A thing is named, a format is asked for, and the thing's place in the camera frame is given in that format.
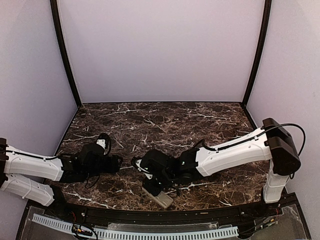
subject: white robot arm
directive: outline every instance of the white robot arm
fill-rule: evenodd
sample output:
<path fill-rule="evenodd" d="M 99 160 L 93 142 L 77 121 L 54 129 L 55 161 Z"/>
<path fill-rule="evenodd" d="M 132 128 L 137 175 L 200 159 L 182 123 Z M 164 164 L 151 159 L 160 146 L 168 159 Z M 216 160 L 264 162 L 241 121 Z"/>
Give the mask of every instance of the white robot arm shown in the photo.
<path fill-rule="evenodd" d="M 263 187 L 263 200 L 276 203 L 289 176 L 301 166 L 299 155 L 289 132 L 272 118 L 263 120 L 263 127 L 237 139 L 208 147 L 204 140 L 174 158 L 158 150 L 148 151 L 131 163 L 146 175 L 143 190 L 164 208 L 172 199 L 162 191 L 166 187 L 188 184 L 221 170 L 256 161 L 270 161 L 269 173 Z"/>
<path fill-rule="evenodd" d="M 60 201 L 63 195 L 59 188 L 33 181 L 23 175 L 36 176 L 61 183 L 83 182 L 100 173 L 115 173 L 123 159 L 108 156 L 111 140 L 105 133 L 96 143 L 83 146 L 76 154 L 43 156 L 18 150 L 0 138 L 0 189 L 31 199 L 44 206 Z"/>

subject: white wall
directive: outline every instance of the white wall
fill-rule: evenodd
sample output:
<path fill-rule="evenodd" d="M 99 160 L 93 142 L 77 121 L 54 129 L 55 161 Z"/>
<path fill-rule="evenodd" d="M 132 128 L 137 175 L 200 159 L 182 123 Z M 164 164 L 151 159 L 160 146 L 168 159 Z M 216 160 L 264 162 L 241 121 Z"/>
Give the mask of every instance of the white wall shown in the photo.
<path fill-rule="evenodd" d="M 288 190 L 296 192 L 312 239 L 320 239 L 320 2 L 276 0 L 248 110 L 258 125 L 267 117 L 306 131 L 302 167 Z M 302 143 L 294 133 L 297 148 Z"/>
<path fill-rule="evenodd" d="M 0 137 L 54 154 L 76 104 L 59 52 L 49 0 L 0 1 Z M 0 239 L 16 237 L 26 201 L 0 191 Z"/>
<path fill-rule="evenodd" d="M 264 0 L 59 0 L 82 102 L 241 101 Z"/>

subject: marble table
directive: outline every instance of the marble table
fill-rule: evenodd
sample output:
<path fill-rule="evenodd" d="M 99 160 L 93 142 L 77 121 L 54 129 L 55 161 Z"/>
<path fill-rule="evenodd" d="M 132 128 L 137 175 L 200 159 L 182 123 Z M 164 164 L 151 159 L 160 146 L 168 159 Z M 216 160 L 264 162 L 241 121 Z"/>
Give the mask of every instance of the marble table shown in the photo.
<path fill-rule="evenodd" d="M 116 174 L 102 174 L 89 189 L 85 183 L 59 183 L 69 203 L 98 208 L 162 211 L 142 191 L 144 175 L 134 169 L 132 157 L 158 149 L 172 156 L 205 139 L 208 146 L 243 136 L 253 129 L 239 103 L 152 102 L 90 103 L 78 110 L 58 153 L 76 153 L 95 142 L 100 133 L 112 139 L 111 154 L 123 156 Z M 259 161 L 233 167 L 183 186 L 167 211 L 202 210 L 236 206 L 260 200 L 269 163 Z"/>

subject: brown marble surface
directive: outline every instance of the brown marble surface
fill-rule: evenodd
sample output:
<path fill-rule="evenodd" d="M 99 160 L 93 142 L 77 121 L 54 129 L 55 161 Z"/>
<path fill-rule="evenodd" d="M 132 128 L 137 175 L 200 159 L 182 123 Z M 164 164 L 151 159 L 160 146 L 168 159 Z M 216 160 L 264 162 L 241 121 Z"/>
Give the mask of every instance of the brown marble surface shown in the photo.
<path fill-rule="evenodd" d="M 102 174 L 98 183 L 63 184 L 70 203 L 99 208 L 161 211 L 142 191 L 144 175 L 131 167 L 132 157 L 156 148 L 179 156 L 200 139 L 208 146 L 243 136 L 253 129 L 238 103 L 154 102 L 84 104 L 74 118 L 59 153 L 76 153 L 95 142 L 100 133 L 112 139 L 111 154 L 123 156 L 116 174 Z M 168 211 L 201 210 L 235 206 L 260 200 L 269 163 L 254 162 L 218 172 L 181 188 Z"/>

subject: perforated metal strip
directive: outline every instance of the perforated metal strip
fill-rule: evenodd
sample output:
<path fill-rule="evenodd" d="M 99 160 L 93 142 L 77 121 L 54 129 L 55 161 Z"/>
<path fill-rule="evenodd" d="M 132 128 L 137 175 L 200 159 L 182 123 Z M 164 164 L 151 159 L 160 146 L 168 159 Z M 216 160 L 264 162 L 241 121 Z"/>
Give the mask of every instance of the perforated metal strip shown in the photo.
<path fill-rule="evenodd" d="M 53 219 L 38 214 L 33 215 L 33 222 L 55 229 L 60 232 L 72 234 L 72 223 Z M 100 240 L 216 240 L 238 236 L 238 227 L 227 227 L 207 231 L 193 231 L 180 233 L 144 233 L 113 231 L 94 228 Z"/>

